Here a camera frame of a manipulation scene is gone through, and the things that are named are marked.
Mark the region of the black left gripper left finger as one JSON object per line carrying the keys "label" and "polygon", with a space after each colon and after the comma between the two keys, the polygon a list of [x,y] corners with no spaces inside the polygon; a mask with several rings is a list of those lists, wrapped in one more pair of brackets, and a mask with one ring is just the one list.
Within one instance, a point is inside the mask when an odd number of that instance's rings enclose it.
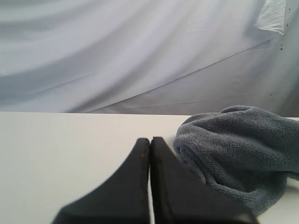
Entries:
{"label": "black left gripper left finger", "polygon": [[139,138],[122,165],[98,188],[64,206],[55,224],[148,224],[150,143]]}

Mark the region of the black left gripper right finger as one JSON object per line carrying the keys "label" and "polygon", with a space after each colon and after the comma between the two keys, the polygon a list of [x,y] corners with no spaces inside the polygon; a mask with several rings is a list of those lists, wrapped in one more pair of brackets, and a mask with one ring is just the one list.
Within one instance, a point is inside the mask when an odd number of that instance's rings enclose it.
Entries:
{"label": "black left gripper right finger", "polygon": [[157,224],[257,224],[253,212],[203,184],[162,137],[150,144],[150,182]]}

